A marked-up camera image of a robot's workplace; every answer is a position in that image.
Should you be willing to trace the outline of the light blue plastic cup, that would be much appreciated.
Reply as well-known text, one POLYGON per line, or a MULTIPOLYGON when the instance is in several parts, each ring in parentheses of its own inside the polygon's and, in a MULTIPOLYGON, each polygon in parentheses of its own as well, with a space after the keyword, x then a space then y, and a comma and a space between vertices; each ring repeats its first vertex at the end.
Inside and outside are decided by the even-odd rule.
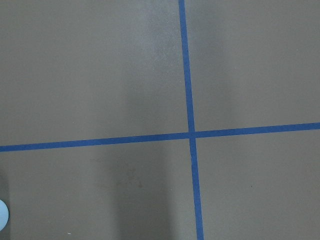
POLYGON ((2 231, 9 221, 9 209, 6 203, 0 200, 0 231, 2 231))

